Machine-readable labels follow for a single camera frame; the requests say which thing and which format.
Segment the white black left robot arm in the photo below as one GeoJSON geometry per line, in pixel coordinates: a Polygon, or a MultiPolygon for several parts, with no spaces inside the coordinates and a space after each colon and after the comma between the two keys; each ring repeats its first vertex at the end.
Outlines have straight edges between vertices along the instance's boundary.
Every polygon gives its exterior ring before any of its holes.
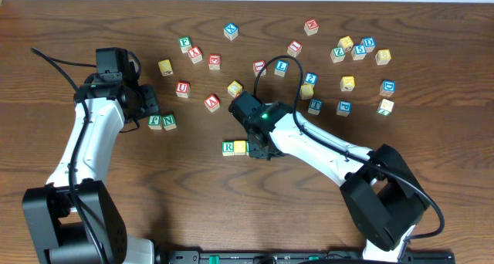
{"type": "Polygon", "coordinates": [[[146,119],[163,127],[156,94],[139,84],[140,61],[131,51],[97,49],[93,68],[73,86],[76,117],[59,164],[22,199],[36,255],[41,263],[164,263],[155,242],[127,234],[105,186],[124,126],[146,119]]]}

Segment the blue T block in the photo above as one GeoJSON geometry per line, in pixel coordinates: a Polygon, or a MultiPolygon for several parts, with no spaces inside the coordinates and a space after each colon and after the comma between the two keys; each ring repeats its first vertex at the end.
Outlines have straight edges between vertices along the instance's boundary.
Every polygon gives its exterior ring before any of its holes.
{"type": "Polygon", "coordinates": [[[323,102],[318,99],[312,99],[308,108],[308,113],[318,115],[322,109],[323,102]]]}

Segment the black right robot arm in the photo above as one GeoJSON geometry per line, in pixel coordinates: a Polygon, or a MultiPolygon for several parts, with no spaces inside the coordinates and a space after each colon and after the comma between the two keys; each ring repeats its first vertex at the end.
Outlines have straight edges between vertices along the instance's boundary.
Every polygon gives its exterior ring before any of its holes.
{"type": "Polygon", "coordinates": [[[374,151],[341,140],[291,106],[262,103],[251,93],[228,108],[248,134],[252,157],[299,158],[338,185],[350,216],[367,240],[365,260],[399,262],[430,206],[402,156],[386,144],[374,151]]]}

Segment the green R block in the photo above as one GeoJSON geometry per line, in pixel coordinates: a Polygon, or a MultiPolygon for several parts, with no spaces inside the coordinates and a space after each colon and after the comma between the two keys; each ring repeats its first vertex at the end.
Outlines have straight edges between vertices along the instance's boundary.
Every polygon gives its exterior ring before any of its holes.
{"type": "Polygon", "coordinates": [[[222,142],[222,155],[233,156],[235,154],[234,142],[233,141],[223,141],[222,142]]]}

